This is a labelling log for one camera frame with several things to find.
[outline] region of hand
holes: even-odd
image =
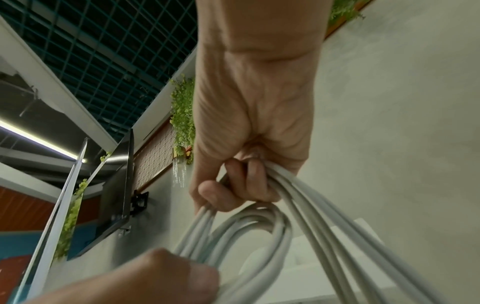
[[[216,269],[156,249],[26,304],[208,304],[217,295],[219,281]]]
[[[197,210],[207,202],[230,211],[246,200],[277,201],[259,159],[294,174],[308,159],[314,78],[330,5],[197,0],[190,185]],[[231,189],[216,182],[222,164]]]

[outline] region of fluorescent light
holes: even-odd
[[[114,156],[114,157],[107,158],[105,161],[127,160],[128,158],[129,158],[128,155]]]
[[[36,143],[38,143],[38,144],[41,144],[41,145],[44,146],[44,147],[47,147],[47,148],[52,149],[52,150],[54,150],[54,151],[57,151],[57,152],[60,153],[60,154],[63,154],[63,155],[65,155],[65,156],[68,156],[68,157],[73,158],[73,159],[77,159],[77,156],[76,156],[75,154],[70,153],[70,152],[68,152],[68,151],[66,151],[66,150],[64,150],[64,149],[62,149],[62,148],[60,148],[60,147],[57,147],[56,145],[51,144],[51,143],[49,143],[49,142],[47,142],[47,141],[45,141],[45,140],[43,140],[43,139],[41,139],[41,138],[38,138],[38,137],[35,136],[35,135],[32,135],[32,134],[30,134],[30,133],[27,133],[27,132],[25,132],[25,131],[17,128],[17,127],[14,127],[14,126],[12,126],[11,124],[8,124],[8,123],[6,123],[6,122],[4,122],[4,121],[2,121],[2,120],[0,120],[0,127],[4,128],[4,129],[6,129],[6,130],[9,130],[9,131],[11,131],[11,132],[13,132],[13,133],[15,133],[15,134],[17,134],[17,135],[20,135],[20,136],[22,136],[22,137],[25,137],[25,138],[27,138],[27,139],[29,139],[29,140],[31,140],[31,141],[34,141],[34,142],[36,142]],[[82,160],[81,160],[82,163],[85,163],[86,161],[87,161],[86,159],[82,159]]]

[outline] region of coiled cable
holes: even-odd
[[[321,213],[328,216],[412,300],[420,304],[448,304],[413,269],[325,197],[284,168],[267,161],[264,164],[269,186],[277,191],[298,222],[342,304],[358,304],[359,301],[338,258],[369,304],[390,302],[332,233]],[[218,268],[242,235],[254,229],[270,232],[272,239],[262,257],[238,277],[222,285],[215,300],[215,304],[254,303],[274,283],[283,268],[292,242],[292,225],[274,204],[265,202],[246,207],[211,232],[215,214],[212,206],[203,206],[173,252]]]

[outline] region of dark green ceiling grid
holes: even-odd
[[[0,0],[0,14],[116,140],[197,44],[194,0]]]

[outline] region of cable bundle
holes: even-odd
[[[359,301],[338,258],[349,270],[369,304],[386,304],[390,301],[332,233],[320,212],[328,216],[412,300],[421,304],[448,303],[413,269],[321,194],[282,167],[271,162],[265,162],[265,166],[269,186],[278,192],[298,222],[342,304],[358,304]],[[235,214],[211,233],[215,214],[213,207],[202,207],[174,253],[219,267],[239,237],[253,229],[270,232],[272,241],[263,257],[254,267],[221,286],[215,301],[215,304],[253,303],[273,284],[282,270],[292,241],[290,221],[275,205],[256,203]]]

